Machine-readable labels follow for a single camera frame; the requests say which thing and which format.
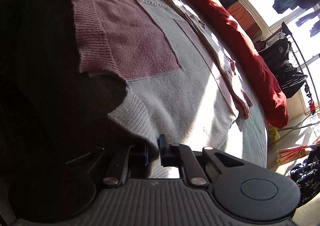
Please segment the yellow plastic bag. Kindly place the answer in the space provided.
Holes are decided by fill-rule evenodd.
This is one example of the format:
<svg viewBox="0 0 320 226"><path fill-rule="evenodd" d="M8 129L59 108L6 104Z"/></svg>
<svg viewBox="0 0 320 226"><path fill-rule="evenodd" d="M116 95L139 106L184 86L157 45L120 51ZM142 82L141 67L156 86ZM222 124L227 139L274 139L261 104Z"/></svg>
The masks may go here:
<svg viewBox="0 0 320 226"><path fill-rule="evenodd" d="M279 132L277 128L271 127L267 130L267 137L269 143L274 143L280 139Z"/></svg>

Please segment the right orange curtain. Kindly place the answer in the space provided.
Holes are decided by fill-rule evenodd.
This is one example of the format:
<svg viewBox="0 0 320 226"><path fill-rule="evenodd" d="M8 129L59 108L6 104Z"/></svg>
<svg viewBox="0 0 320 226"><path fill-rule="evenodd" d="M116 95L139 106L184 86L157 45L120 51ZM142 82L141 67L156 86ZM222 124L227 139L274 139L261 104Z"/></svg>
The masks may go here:
<svg viewBox="0 0 320 226"><path fill-rule="evenodd" d="M285 149L277 150L276 162L278 165L283 165L299 158L307 156L312 150L319 147L319 137L310 145L292 146Z"/></svg>

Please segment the red duvet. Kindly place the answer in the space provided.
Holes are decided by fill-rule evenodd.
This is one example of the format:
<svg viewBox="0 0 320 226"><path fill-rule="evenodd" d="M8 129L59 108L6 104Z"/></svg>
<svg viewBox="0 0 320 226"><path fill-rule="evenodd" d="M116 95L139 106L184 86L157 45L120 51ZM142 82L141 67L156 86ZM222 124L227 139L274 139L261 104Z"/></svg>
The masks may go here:
<svg viewBox="0 0 320 226"><path fill-rule="evenodd" d="M289 121L286 96L247 33L219 0L189 0L235 55L263 108L267 123L284 128Z"/></svg>

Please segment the navy star-patterned garment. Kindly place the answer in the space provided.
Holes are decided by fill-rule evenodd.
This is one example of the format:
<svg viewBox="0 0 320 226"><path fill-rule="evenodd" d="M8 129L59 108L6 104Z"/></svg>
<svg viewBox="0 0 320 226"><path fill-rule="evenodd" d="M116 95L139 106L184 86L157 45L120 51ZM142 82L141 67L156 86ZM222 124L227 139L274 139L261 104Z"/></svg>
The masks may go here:
<svg viewBox="0 0 320 226"><path fill-rule="evenodd" d="M319 194L319 147L315 147L302 163L290 170L290 178L300 189L299 207Z"/></svg>

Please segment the black hanging jacket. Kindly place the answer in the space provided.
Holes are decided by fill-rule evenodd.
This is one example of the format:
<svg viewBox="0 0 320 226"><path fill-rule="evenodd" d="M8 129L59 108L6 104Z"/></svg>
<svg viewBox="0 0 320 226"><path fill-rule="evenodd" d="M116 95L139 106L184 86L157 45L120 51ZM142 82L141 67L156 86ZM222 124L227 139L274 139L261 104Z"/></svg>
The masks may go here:
<svg viewBox="0 0 320 226"><path fill-rule="evenodd" d="M292 98L304 85L307 75L302 74L289 62L291 42L287 38L277 40L271 46L259 51L267 67L276 77L287 99Z"/></svg>

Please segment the orange hanging cloth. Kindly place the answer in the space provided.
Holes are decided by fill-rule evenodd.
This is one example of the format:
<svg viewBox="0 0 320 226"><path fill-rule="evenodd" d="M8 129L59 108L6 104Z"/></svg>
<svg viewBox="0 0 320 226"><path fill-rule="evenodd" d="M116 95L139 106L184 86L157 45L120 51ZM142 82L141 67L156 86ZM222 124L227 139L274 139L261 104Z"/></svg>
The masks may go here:
<svg viewBox="0 0 320 226"><path fill-rule="evenodd" d="M253 15L239 0L220 0L220 2L252 40L263 34Z"/></svg>

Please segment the metal drying rack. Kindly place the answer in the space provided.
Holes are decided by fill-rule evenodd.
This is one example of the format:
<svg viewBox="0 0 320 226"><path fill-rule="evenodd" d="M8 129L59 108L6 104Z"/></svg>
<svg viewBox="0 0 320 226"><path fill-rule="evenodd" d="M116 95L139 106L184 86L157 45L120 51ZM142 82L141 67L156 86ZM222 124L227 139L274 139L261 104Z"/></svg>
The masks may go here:
<svg viewBox="0 0 320 226"><path fill-rule="evenodd" d="M308 100L306 118L319 113L319 95L309 69L309 64L319 56L305 60L293 33L285 22L281 23L281 27L266 40L266 47L259 54L288 99L300 89L304 90Z"/></svg>

